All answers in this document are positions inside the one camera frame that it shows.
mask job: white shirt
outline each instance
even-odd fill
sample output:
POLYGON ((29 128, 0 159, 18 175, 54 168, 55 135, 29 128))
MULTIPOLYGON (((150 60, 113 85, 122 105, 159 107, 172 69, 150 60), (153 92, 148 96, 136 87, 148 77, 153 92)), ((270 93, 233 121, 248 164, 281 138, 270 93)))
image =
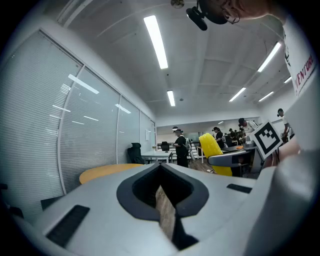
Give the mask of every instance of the white shirt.
POLYGON ((284 57, 295 95, 299 97, 311 84, 320 81, 319 63, 307 37, 291 15, 286 18, 283 30, 284 57))
POLYGON ((255 129, 258 128, 258 126, 252 121, 248 121, 248 120, 245 120, 245 121, 246 121, 246 126, 243 126, 243 130, 244 130, 245 136, 249 136, 255 129))
POLYGON ((282 121, 283 121, 283 124, 284 124, 284 125, 288 124, 288 128, 287 128, 287 130, 286 130, 286 131, 288 132, 288 135, 291 136, 292 134, 294 134, 294 131, 293 131, 293 129, 291 128, 290 123, 288 123, 288 120, 287 120, 287 118, 286 118, 285 115, 282 117, 282 121))

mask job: black rubber pad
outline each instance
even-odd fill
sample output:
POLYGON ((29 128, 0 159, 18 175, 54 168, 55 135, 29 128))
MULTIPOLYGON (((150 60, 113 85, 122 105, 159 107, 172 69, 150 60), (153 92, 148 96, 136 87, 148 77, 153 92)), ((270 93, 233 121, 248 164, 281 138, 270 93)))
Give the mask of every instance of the black rubber pad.
POLYGON ((248 186, 240 186, 240 185, 236 185, 236 184, 229 184, 228 186, 226 186, 228 189, 231 189, 231 190, 236 190, 236 191, 240 191, 240 192, 243 192, 243 193, 247 193, 249 194, 252 190, 251 187, 248 187, 248 186))
POLYGON ((75 205, 59 223, 46 235, 55 244, 65 247, 86 217, 90 208, 75 205))

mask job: window blind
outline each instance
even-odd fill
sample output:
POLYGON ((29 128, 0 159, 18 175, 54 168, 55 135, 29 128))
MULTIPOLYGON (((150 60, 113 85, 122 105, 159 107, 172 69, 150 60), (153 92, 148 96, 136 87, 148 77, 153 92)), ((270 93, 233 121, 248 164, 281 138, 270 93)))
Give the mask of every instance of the window blind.
POLYGON ((140 114, 140 144, 141 153, 150 151, 151 148, 151 120, 144 113, 140 114))
POLYGON ((80 185, 84 171, 116 163, 119 101, 119 93, 87 68, 72 86, 65 106, 69 112, 61 125, 59 155, 67 193, 80 185))
POLYGON ((139 109, 121 97, 117 135, 118 164, 130 163, 127 149, 132 147, 131 143, 140 143, 139 115, 139 109))
POLYGON ((82 64, 43 33, 29 37, 0 71, 0 182, 4 200, 33 222, 41 200, 62 196, 57 136, 62 108, 82 64))

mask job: black chair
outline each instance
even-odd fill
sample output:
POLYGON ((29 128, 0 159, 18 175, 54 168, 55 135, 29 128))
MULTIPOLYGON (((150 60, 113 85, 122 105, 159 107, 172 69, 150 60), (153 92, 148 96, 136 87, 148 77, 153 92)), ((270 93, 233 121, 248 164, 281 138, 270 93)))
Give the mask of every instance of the black chair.
POLYGON ((127 149, 128 155, 130 157, 131 164, 141 164, 144 165, 145 161, 141 156, 141 144, 131 143, 132 147, 127 149))
POLYGON ((229 135, 225 136, 225 143, 228 147, 233 147, 232 139, 229 135))
POLYGON ((162 141, 162 144, 160 145, 160 147, 161 147, 162 151, 169 151, 170 150, 169 144, 166 141, 162 141))

